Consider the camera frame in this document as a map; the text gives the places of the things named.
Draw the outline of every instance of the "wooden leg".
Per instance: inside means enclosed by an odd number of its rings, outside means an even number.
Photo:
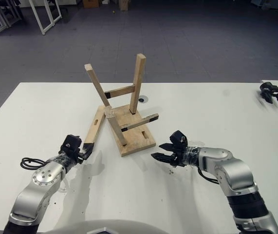
[[[124,94],[130,94],[134,92],[134,85],[131,86],[126,86],[123,88],[119,88],[119,89],[114,89],[114,90],[109,90],[105,92],[105,96],[107,99],[109,98],[113,98],[113,97],[117,97],[117,96],[121,96]]]
[[[104,118],[105,118],[104,108],[105,108],[104,106],[98,107],[84,143],[95,143],[100,128],[104,122]]]
[[[154,120],[157,120],[157,119],[158,119],[158,114],[153,114],[153,115],[147,116],[147,117],[145,117],[145,118],[143,118],[140,121],[137,121],[135,123],[124,124],[124,125],[120,126],[120,128],[121,128],[122,132],[125,132],[125,131],[128,131],[129,129],[141,126],[141,125],[146,124],[146,123],[150,123],[150,122],[152,122]]]
[[[137,111],[145,61],[146,61],[146,57],[143,54],[137,54],[137,60],[135,62],[135,70],[134,70],[134,78],[133,78],[133,84],[135,88],[134,88],[134,92],[131,94],[131,101],[130,101],[130,112],[132,114],[135,114]]]
[[[126,145],[127,141],[124,138],[123,133],[121,132],[120,126],[119,126],[119,124],[117,122],[117,119],[116,119],[116,116],[115,116],[115,114],[113,112],[112,107],[111,106],[105,107],[104,113],[105,113],[105,116],[106,116],[106,118],[108,119],[108,121],[109,121],[109,123],[111,125],[111,128],[113,129],[113,131],[115,132],[116,136],[118,137],[120,143],[122,145]]]
[[[108,101],[108,99],[105,96],[105,93],[100,85],[100,82],[98,80],[98,78],[96,77],[96,74],[91,66],[91,64],[86,64],[85,65],[85,69],[93,83],[93,85],[95,86],[95,89],[98,91],[98,94],[100,95],[100,98],[102,99],[103,103],[105,106],[109,106],[110,103]]]

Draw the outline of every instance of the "silver robot arm segment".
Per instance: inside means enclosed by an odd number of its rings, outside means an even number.
[[[278,225],[258,192],[249,167],[225,149],[201,148],[198,167],[214,175],[242,233],[278,234]]]
[[[29,185],[18,195],[9,221],[19,226],[38,225],[65,174],[65,168],[54,161],[37,169]]]
[[[29,185],[18,195],[4,234],[36,234],[40,222],[48,208],[51,196],[59,189],[61,181],[67,172],[76,164],[87,160],[93,150],[93,143],[84,145],[84,153],[80,153],[81,139],[78,136],[67,135],[61,145],[59,155],[44,162],[43,166],[23,164],[21,167],[35,170]]]
[[[202,175],[220,185],[241,234],[278,234],[278,225],[272,213],[267,210],[253,175],[243,161],[234,158],[225,149],[188,146],[186,136],[180,131],[174,132],[170,141],[172,144],[165,143],[160,147],[173,154],[167,156],[154,153],[153,158],[174,167],[196,166],[200,174],[205,171],[216,177],[217,180]]]

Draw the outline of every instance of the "black tape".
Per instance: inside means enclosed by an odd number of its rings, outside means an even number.
[[[227,200],[237,218],[256,218],[269,213],[259,192],[228,196]]]
[[[149,122],[152,122],[152,121],[157,120],[157,119],[158,119],[158,116],[155,116],[154,118],[150,118]]]
[[[3,234],[36,234],[39,224],[32,226],[20,226],[8,222],[3,230]]]
[[[51,161],[61,164],[65,168],[66,173],[77,164],[77,161],[71,157],[68,157],[64,152],[63,154],[59,154],[57,157],[53,158]]]
[[[107,99],[110,99],[110,98],[111,98],[111,93],[110,93],[110,92],[105,92],[104,94],[105,94],[105,96],[106,96]]]

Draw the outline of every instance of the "cardboard box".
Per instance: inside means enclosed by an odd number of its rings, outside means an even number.
[[[99,0],[83,0],[84,8],[99,7]]]

